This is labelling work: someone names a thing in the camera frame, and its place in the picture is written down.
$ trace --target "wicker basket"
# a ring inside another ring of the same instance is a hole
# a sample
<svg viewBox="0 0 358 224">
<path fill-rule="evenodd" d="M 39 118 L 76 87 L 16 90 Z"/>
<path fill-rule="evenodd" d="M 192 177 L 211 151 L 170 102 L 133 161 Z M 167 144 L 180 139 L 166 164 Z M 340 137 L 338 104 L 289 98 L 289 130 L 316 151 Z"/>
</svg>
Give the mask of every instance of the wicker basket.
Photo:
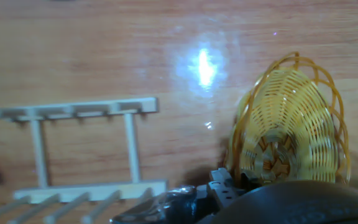
<svg viewBox="0 0 358 224">
<path fill-rule="evenodd" d="M 300 67 L 312 68 L 314 78 Z M 319 83 L 329 87 L 332 102 Z M 350 165 L 343 104 L 330 74 L 298 52 L 271 64 L 238 107 L 225 158 L 234 180 L 245 174 L 262 185 L 298 179 L 347 184 Z"/>
</svg>

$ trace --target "yellow wicker basket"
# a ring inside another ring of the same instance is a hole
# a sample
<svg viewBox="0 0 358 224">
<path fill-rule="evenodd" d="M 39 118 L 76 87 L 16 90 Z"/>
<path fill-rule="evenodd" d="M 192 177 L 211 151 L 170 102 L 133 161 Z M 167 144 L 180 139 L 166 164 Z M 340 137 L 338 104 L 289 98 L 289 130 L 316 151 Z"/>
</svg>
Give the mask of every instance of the yellow wicker basket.
<svg viewBox="0 0 358 224">
<path fill-rule="evenodd" d="M 300 67 L 312 68 L 314 77 Z M 329 87 L 332 102 L 319 83 Z M 234 180 L 245 174 L 262 185 L 297 179 L 347 184 L 350 165 L 343 104 L 331 75 L 298 52 L 272 63 L 238 106 L 225 158 Z"/>
</svg>

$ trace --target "dish rack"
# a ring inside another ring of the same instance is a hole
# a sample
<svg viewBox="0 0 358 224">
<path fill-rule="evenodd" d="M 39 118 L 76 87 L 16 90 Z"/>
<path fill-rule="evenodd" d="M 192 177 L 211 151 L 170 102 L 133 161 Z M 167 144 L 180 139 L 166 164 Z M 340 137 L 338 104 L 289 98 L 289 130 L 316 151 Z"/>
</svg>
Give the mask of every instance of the dish rack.
<svg viewBox="0 0 358 224">
<path fill-rule="evenodd" d="M 14 201 L 0 207 L 0 216 L 23 204 L 37 204 L 17 218 L 8 221 L 8 224 L 21 224 L 53 203 L 67 202 L 66 205 L 44 218 L 45 224 L 54 224 L 59 218 L 85 201 L 103 201 L 89 214 L 82 217 L 82 223 L 91 224 L 110 204 L 119 199 L 138 198 L 138 202 L 141 202 L 153 195 L 166 192 L 166 180 L 141 180 L 140 178 L 134 115 L 153 112 L 158 112 L 156 98 L 1 108 L 0 119 L 10 122 L 29 122 L 31 125 L 39 186 L 16 190 L 13 193 Z M 41 122 L 120 114 L 124 116 L 125 122 L 131 182 L 51 186 L 48 182 Z"/>
</svg>

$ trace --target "black object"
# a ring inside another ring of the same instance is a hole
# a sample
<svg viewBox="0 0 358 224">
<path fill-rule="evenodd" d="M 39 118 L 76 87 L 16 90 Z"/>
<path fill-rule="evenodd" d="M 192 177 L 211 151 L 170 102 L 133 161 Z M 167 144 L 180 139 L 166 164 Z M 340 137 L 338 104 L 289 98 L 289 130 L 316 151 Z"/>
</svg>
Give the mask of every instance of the black object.
<svg viewBox="0 0 358 224">
<path fill-rule="evenodd" d="M 358 190 L 345 185 L 298 180 L 247 192 L 233 186 L 226 169 L 211 171 L 210 176 L 212 181 L 206 185 L 185 186 L 158 195 L 114 217 L 111 223 L 358 223 Z"/>
</svg>

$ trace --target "wooden table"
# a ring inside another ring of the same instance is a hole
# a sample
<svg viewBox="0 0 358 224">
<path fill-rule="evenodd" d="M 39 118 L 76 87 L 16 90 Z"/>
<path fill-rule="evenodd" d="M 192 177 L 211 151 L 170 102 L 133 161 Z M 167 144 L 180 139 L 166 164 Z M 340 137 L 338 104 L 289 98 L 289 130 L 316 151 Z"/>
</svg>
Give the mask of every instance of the wooden table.
<svg viewBox="0 0 358 224">
<path fill-rule="evenodd" d="M 160 112 L 136 118 L 142 178 L 203 184 L 239 98 L 293 50 L 336 81 L 358 187 L 358 1 L 0 0 L 0 107 L 155 96 Z M 122 117 L 44 125 L 53 185 L 129 180 Z M 0 121 L 0 172 L 0 205 L 36 186 L 28 126 Z M 92 206 L 59 223 L 79 223 Z"/>
</svg>

